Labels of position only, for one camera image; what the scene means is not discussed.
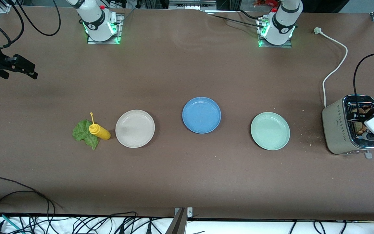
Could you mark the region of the green lettuce leaf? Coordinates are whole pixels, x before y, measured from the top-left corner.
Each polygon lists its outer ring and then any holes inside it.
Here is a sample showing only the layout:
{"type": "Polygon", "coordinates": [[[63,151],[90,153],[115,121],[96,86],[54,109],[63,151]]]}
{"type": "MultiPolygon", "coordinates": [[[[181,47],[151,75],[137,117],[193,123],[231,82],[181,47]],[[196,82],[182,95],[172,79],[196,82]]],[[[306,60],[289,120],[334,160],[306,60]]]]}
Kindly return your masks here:
{"type": "Polygon", "coordinates": [[[99,144],[98,137],[89,131],[89,126],[92,123],[89,120],[82,120],[77,123],[72,131],[72,136],[76,141],[84,141],[86,145],[95,150],[99,144]]]}

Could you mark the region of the yellow mustard squeeze bottle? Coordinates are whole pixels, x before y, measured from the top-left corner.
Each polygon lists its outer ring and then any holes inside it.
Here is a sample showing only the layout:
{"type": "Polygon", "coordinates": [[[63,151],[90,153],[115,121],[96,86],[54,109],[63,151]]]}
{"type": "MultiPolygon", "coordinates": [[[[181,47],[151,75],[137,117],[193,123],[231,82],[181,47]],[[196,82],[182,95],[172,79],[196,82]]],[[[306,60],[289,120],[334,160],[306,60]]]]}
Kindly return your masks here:
{"type": "Polygon", "coordinates": [[[90,116],[92,118],[92,124],[89,126],[89,132],[102,140],[109,140],[111,138],[110,132],[99,124],[95,124],[92,112],[90,116]]]}

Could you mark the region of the pale green plate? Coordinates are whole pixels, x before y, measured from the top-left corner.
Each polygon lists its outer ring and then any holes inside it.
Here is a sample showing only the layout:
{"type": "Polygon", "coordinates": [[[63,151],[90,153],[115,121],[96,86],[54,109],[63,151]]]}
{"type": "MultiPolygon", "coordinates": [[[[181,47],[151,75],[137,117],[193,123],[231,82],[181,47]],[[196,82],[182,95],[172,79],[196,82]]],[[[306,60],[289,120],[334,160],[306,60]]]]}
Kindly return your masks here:
{"type": "Polygon", "coordinates": [[[263,112],[254,117],[250,126],[254,142],[265,150],[280,150],[290,139],[287,121],[274,112],[263,112]]]}

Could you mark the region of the beige plate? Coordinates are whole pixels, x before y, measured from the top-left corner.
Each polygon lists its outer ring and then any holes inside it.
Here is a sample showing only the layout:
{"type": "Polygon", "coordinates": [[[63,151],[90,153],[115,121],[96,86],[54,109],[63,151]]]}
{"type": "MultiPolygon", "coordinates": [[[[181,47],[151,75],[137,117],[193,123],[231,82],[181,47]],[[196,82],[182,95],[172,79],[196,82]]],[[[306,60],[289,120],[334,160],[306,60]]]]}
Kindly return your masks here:
{"type": "Polygon", "coordinates": [[[117,140],[127,148],[141,148],[153,138],[155,122],[143,110],[131,110],[123,114],[115,126],[117,140]]]}

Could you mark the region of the blue plate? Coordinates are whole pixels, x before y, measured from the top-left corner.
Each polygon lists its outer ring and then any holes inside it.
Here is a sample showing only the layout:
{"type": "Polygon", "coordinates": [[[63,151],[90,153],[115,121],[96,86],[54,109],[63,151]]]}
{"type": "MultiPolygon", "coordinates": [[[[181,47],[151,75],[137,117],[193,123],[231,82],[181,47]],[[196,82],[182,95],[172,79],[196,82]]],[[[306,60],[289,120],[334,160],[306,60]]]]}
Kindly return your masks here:
{"type": "Polygon", "coordinates": [[[190,131],[207,134],[215,130],[221,122],[221,109],[217,102],[208,97],[195,97],[182,110],[181,118],[190,131]]]}

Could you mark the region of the beige and chrome toaster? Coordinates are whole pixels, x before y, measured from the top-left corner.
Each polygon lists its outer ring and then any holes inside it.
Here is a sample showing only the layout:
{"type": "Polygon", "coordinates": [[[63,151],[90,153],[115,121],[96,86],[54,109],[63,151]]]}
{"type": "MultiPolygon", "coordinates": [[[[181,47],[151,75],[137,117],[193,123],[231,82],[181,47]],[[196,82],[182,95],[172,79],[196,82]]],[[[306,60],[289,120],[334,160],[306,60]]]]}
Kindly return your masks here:
{"type": "Polygon", "coordinates": [[[322,111],[322,122],[325,139],[331,153],[350,156],[364,153],[368,159],[372,158],[374,142],[357,135],[353,122],[347,122],[347,105],[367,104],[367,108],[374,107],[374,99],[368,95],[346,95],[322,111]]]}

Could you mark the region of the red package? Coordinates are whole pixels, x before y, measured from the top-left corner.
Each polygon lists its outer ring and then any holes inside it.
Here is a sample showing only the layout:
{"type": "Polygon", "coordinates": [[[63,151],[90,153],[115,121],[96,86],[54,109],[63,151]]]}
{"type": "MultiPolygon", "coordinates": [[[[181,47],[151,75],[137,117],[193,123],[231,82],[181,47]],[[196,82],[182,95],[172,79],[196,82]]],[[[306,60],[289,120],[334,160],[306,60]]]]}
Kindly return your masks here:
{"type": "Polygon", "coordinates": [[[280,3],[280,0],[254,0],[253,6],[269,6],[277,7],[280,3]]]}

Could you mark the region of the white board strip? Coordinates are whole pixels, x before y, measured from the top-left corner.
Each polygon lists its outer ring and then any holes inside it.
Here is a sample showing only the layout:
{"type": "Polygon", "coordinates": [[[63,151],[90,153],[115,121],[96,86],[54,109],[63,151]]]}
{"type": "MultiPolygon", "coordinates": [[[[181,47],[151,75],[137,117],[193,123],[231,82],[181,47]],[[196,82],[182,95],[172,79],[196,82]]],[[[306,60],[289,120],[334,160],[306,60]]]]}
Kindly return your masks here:
{"type": "MultiPolygon", "coordinates": [[[[0,234],[165,234],[171,218],[0,217],[0,234]]],[[[374,222],[188,221],[185,234],[374,234],[374,222]]]]}

